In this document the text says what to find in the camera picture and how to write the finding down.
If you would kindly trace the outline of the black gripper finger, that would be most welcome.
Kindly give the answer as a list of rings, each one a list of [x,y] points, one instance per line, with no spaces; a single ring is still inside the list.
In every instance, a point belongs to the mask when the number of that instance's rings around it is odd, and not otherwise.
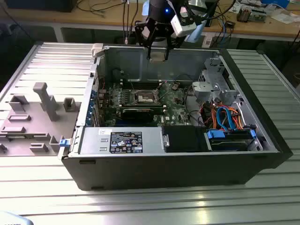
[[[175,31],[170,23],[161,24],[161,37],[166,39],[165,60],[168,59],[170,51],[174,48],[180,48],[185,39],[185,36],[176,36]]]
[[[148,49],[147,59],[150,59],[151,47],[156,37],[156,22],[151,18],[136,21],[135,34],[139,45]]]

